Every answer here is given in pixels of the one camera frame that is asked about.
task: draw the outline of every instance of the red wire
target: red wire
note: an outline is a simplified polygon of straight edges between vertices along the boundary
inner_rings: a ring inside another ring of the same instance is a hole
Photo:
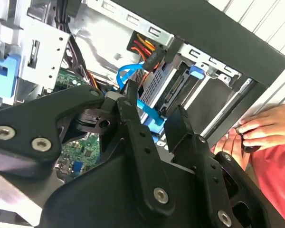
[[[142,56],[142,59],[146,61],[146,57],[144,56],[143,52],[140,49],[138,49],[137,47],[132,47],[131,50],[137,51]]]
[[[141,50],[143,50],[145,53],[147,53],[147,55],[149,55],[149,56],[152,55],[151,51],[146,49],[140,42],[135,40],[134,43],[137,44]]]

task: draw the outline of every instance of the orange wire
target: orange wire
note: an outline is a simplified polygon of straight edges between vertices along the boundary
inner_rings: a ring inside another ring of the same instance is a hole
[[[131,47],[131,50],[137,51],[142,56],[142,59],[146,61],[146,56],[144,56],[143,52],[140,49],[138,49],[137,47]]]
[[[146,78],[149,76],[150,73],[151,73],[151,72],[145,73],[145,75],[143,76],[143,78],[142,78],[142,80],[141,80],[141,82],[140,82],[138,88],[140,88],[140,87],[142,86],[144,80],[146,80]]]
[[[150,44],[148,44],[146,41],[144,41],[139,34],[136,34],[136,35],[139,41],[142,42],[148,49],[150,49],[151,51],[155,50],[155,48],[152,47]]]
[[[94,87],[95,87],[96,89],[98,89],[97,82],[96,82],[94,76],[93,76],[89,71],[87,71],[87,73],[88,73],[90,79],[92,80],[92,83],[93,83]]]

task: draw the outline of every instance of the green circuit board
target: green circuit board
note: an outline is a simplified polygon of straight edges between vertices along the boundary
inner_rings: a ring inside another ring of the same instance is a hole
[[[72,72],[61,69],[53,92],[86,84],[82,79]],[[88,134],[84,139],[76,140],[62,146],[62,153],[57,161],[56,168],[62,174],[77,177],[78,175],[92,169],[99,159],[99,136]],[[74,172],[74,163],[82,163],[80,172]]]

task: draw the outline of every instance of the motherboard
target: motherboard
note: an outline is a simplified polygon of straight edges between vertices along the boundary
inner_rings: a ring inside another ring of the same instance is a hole
[[[65,69],[60,69],[53,92],[81,84],[86,84],[82,78]],[[80,176],[96,165],[99,154],[99,136],[94,133],[87,133],[83,139],[63,145],[56,164],[58,176],[65,181]]]

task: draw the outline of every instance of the yellow wire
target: yellow wire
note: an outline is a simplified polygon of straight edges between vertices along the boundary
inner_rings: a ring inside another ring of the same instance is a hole
[[[144,41],[139,34],[136,34],[137,38],[139,39],[140,42],[142,42],[148,49],[151,51],[154,51],[155,48],[153,48],[150,44],[148,44],[146,41]]]
[[[144,41],[145,41],[147,44],[150,44],[151,47],[155,48],[154,45],[153,45],[150,41],[148,41],[148,40],[146,40],[146,39],[145,39]]]

